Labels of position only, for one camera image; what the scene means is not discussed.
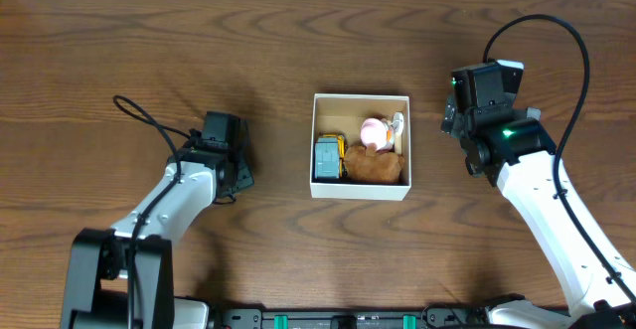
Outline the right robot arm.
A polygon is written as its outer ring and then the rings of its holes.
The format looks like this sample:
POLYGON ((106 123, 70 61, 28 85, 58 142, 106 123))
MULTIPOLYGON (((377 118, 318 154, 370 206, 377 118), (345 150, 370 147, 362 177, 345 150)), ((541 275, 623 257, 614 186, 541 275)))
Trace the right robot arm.
POLYGON ((485 176, 521 215, 564 294, 565 314, 510 297, 483 309, 487 327, 632 328, 635 270, 574 189, 536 109, 513 107, 524 67, 494 61, 451 74, 441 129, 460 142, 466 167, 485 176))

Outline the yellow grey toy car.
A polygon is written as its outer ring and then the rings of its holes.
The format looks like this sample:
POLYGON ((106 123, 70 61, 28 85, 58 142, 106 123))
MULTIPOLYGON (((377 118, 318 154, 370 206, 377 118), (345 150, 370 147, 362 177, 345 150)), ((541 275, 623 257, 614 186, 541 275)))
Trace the yellow grey toy car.
POLYGON ((320 135, 314 144, 314 177, 318 180, 344 178, 346 148, 346 140, 342 134, 320 135))

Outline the small wooden rattle drum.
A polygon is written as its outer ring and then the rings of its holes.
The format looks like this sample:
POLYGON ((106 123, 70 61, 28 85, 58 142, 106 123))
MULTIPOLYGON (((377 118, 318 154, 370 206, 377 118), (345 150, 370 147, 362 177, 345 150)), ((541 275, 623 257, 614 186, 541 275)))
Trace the small wooden rattle drum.
POLYGON ((392 143, 400 140, 404 130, 404 116, 402 112, 396 112, 390 121, 390 133, 392 135, 392 143))

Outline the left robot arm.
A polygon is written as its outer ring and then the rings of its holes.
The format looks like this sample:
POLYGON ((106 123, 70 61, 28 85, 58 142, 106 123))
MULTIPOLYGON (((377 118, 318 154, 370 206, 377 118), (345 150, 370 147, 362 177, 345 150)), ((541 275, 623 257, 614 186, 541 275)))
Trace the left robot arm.
POLYGON ((81 230, 71 246, 62 327, 212 327, 209 304, 175 295, 173 249, 203 210, 231 204, 253 185, 247 145, 245 120, 208 112, 135 209, 106 230, 81 230))

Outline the pink duck toy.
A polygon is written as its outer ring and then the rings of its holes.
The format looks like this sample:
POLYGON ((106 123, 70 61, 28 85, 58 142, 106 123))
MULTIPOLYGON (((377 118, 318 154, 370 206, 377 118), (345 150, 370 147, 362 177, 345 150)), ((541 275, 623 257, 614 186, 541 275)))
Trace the pink duck toy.
POLYGON ((385 119, 367 118, 360 130, 360 138, 366 147, 375 145, 378 151, 394 148, 394 129, 385 119))

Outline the brown plush toy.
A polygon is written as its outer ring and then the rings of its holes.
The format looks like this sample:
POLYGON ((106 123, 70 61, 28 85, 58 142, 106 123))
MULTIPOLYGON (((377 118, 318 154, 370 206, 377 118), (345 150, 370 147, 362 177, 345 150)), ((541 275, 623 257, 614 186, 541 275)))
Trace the brown plush toy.
POLYGON ((366 184, 396 184, 404 164, 401 155, 392 151, 378 151, 374 144, 369 147, 352 146, 344 157, 348 177, 353 182, 366 184))

